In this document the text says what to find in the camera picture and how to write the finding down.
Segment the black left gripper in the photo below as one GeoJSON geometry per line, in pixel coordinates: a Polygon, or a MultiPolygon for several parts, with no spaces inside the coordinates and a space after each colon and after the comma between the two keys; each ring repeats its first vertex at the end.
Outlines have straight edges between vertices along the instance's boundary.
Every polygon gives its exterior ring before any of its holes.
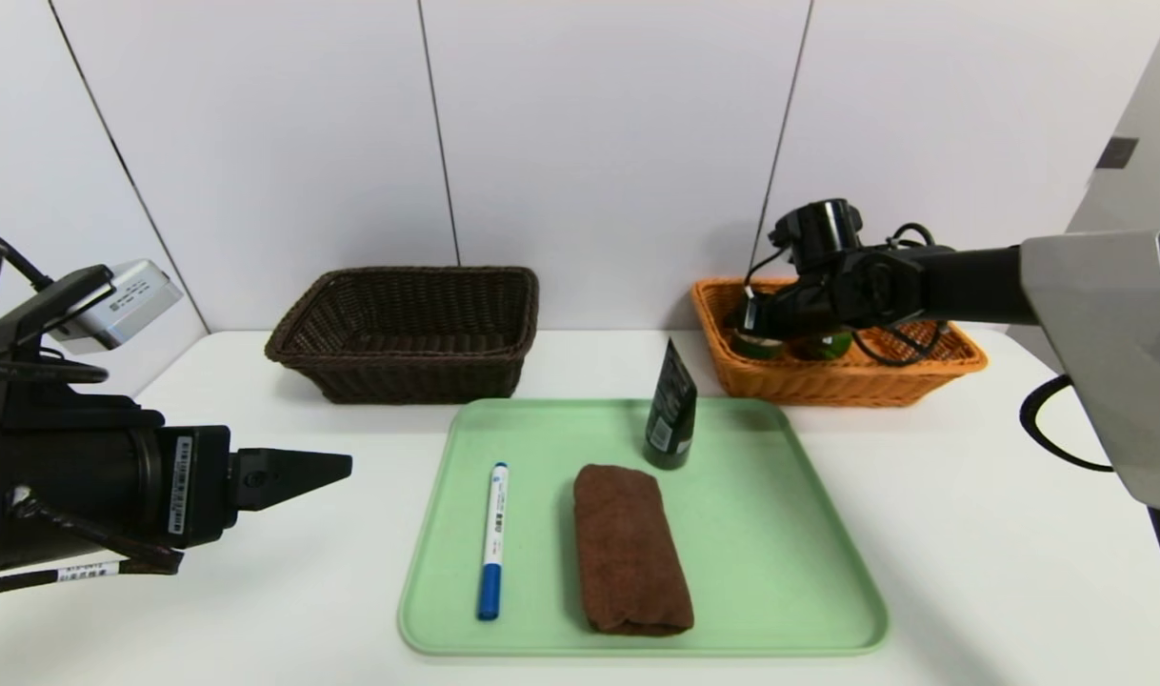
{"type": "Polygon", "coordinates": [[[104,539],[188,550],[259,512],[351,475],[353,456],[251,448],[224,426],[6,429],[0,572],[106,553],[104,539]]]}

